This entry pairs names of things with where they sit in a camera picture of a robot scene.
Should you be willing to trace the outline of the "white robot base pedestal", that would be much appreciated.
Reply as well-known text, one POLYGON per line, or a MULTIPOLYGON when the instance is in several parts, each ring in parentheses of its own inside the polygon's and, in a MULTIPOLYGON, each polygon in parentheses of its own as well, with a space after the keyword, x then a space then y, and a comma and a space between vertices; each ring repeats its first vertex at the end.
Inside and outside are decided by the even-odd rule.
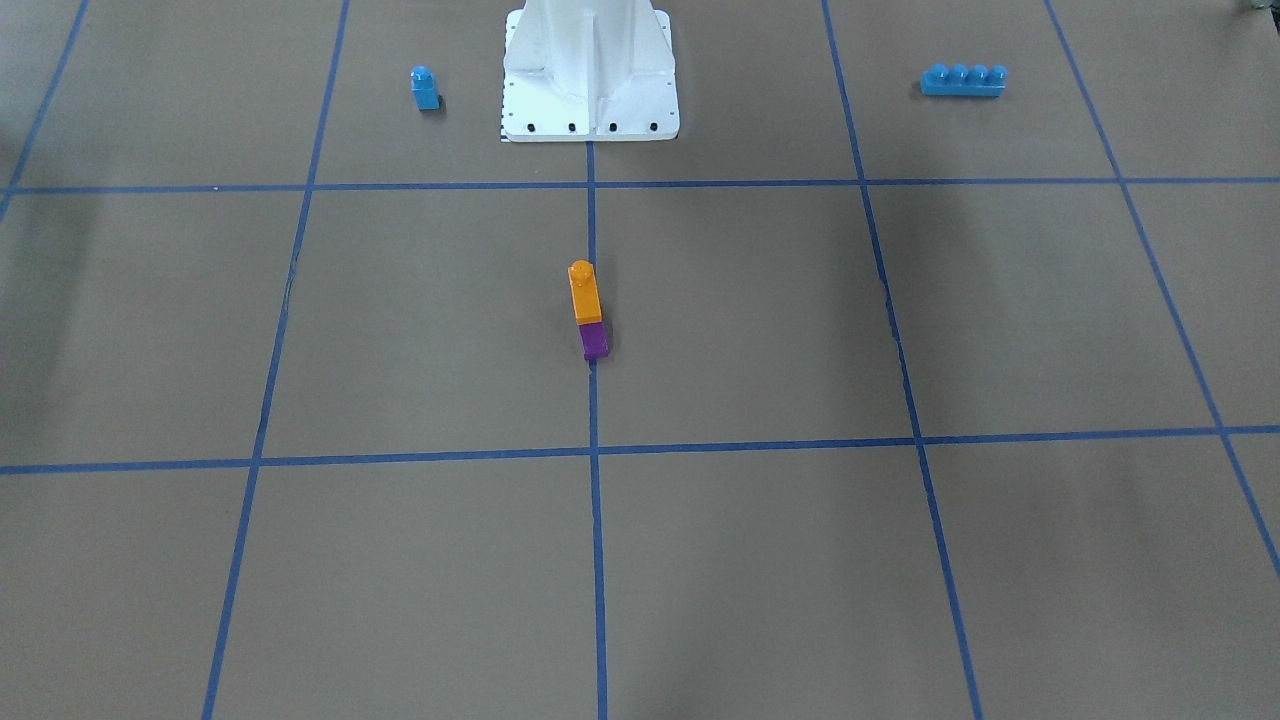
POLYGON ((526 1, 504 32, 503 141, 678 137, 671 18, 652 3, 526 1))

